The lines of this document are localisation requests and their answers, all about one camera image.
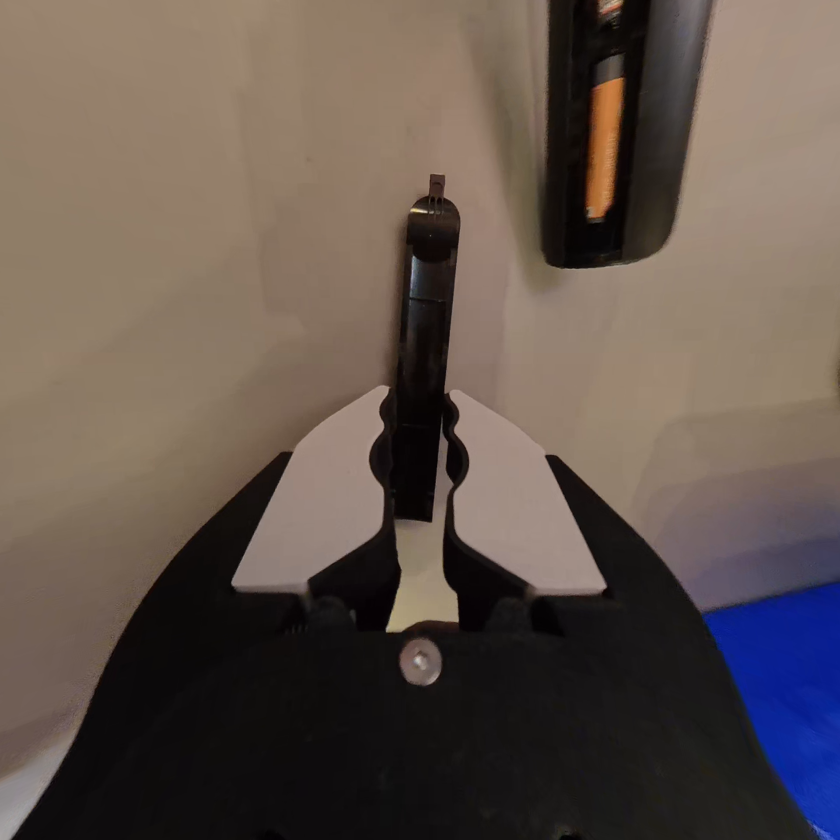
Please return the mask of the blue plastic bin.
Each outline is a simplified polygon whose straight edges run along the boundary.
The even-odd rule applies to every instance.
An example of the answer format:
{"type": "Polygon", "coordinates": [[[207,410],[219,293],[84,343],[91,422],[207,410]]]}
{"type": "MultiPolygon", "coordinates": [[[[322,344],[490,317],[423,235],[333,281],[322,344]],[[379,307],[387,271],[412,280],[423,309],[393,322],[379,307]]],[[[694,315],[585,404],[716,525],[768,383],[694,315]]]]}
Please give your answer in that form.
{"type": "Polygon", "coordinates": [[[839,583],[705,614],[770,763],[839,838],[839,583]]]}

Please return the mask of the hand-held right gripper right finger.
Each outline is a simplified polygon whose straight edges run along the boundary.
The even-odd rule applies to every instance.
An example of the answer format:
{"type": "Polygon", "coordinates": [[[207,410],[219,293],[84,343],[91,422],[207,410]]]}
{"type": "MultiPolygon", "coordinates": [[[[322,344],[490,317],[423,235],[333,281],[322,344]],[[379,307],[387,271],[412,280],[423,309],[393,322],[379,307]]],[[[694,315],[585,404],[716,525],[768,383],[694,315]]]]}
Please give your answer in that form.
{"type": "Polygon", "coordinates": [[[559,625],[550,612],[608,606],[608,585],[545,449],[460,390],[446,395],[451,489],[443,563],[458,629],[559,625]]]}

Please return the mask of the black battery cover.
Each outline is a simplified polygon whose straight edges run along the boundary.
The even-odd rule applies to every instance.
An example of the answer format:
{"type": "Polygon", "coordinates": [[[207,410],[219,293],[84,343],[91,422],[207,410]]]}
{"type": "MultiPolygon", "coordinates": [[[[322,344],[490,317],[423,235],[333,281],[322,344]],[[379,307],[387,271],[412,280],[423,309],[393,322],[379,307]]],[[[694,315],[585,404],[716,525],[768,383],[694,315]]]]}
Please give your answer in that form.
{"type": "Polygon", "coordinates": [[[395,517],[403,520],[434,517],[459,234],[445,176],[431,174],[406,219],[392,443],[395,517]]]}

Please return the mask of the black remote control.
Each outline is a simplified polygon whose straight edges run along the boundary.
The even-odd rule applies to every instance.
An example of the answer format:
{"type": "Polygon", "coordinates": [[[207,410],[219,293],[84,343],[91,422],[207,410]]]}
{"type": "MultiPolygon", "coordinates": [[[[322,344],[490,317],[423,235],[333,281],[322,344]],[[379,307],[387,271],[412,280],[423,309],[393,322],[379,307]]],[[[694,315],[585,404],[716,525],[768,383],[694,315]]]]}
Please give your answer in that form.
{"type": "Polygon", "coordinates": [[[542,255],[550,266],[633,263],[663,248],[675,224],[713,2],[625,1],[599,29],[592,2],[547,2],[542,255]],[[595,65],[624,54],[624,111],[612,208],[585,217],[595,65]]]}

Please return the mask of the grey desk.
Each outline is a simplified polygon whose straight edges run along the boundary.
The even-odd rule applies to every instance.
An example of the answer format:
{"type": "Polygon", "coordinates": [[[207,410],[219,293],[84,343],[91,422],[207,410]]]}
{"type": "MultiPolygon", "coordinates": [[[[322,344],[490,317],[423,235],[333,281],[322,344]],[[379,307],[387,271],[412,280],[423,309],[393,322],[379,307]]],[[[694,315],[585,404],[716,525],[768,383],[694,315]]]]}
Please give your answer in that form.
{"type": "Polygon", "coordinates": [[[177,550],[389,380],[407,208],[448,385],[701,610],[838,577],[838,2],[715,2],[673,231],[539,242],[544,2],[2,2],[2,838],[177,550]]]}

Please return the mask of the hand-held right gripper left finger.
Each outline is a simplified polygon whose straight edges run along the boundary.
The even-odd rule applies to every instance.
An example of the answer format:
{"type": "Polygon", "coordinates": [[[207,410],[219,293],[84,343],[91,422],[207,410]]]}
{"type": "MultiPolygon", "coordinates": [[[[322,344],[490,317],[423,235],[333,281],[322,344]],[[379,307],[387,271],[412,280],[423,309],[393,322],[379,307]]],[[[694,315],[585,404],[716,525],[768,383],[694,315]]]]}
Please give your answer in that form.
{"type": "Polygon", "coordinates": [[[378,385],[294,447],[232,578],[241,594],[338,599],[386,629],[402,570],[390,477],[393,393],[378,385]]]}

